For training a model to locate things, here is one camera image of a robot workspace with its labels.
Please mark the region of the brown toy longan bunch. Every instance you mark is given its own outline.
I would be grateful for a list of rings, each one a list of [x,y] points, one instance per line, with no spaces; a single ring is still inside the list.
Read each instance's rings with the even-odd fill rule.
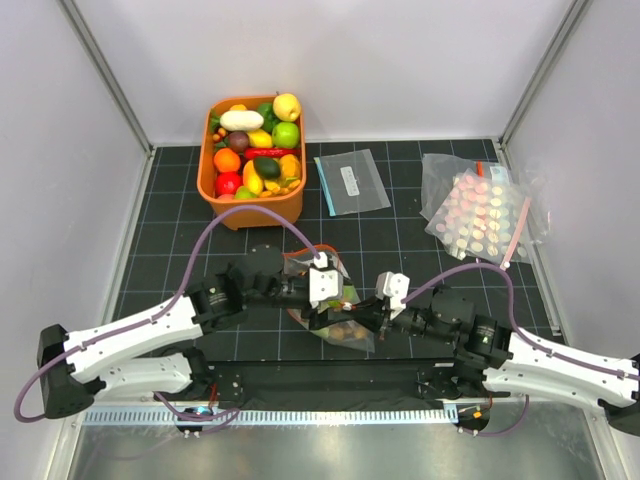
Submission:
[[[341,322],[329,327],[329,339],[337,342],[365,340],[368,331],[357,323]]]

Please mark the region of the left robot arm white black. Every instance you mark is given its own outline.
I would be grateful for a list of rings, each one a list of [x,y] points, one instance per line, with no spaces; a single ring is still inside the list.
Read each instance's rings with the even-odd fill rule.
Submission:
[[[40,333],[37,353],[44,416],[69,417],[115,392],[159,391],[200,400],[212,386],[201,354],[152,364],[149,352],[231,329],[252,307],[298,310],[311,329],[321,329],[328,317],[325,306],[341,299],[344,280],[325,252],[314,254],[302,272],[288,273],[284,254],[260,245],[137,314],[75,332],[49,326]]]

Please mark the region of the orange zipper clear bag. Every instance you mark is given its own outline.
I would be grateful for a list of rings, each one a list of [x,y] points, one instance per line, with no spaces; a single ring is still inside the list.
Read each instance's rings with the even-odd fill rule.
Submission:
[[[342,316],[342,320],[319,330],[312,330],[312,333],[321,338],[327,344],[344,347],[351,350],[365,352],[367,354],[375,352],[374,335],[372,332],[361,326],[354,320],[345,317],[346,311],[339,310],[339,303],[349,303],[355,305],[361,301],[359,294],[344,262],[337,251],[330,245],[317,244],[316,249],[325,253],[332,268],[338,270],[344,278],[344,288],[341,300],[331,300],[322,303],[319,311],[328,312],[329,317]],[[313,263],[314,256],[307,248],[295,252],[283,254],[284,273],[287,275],[304,275],[308,266]]]

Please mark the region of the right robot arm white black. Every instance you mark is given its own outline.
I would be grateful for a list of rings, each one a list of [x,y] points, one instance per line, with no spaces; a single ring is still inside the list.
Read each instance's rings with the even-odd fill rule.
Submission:
[[[639,433],[639,359],[615,359],[574,350],[488,316],[441,286],[425,307],[392,310],[382,295],[342,307],[374,334],[399,332],[446,345],[449,358],[417,377],[429,400],[533,395],[604,413],[608,424]]]

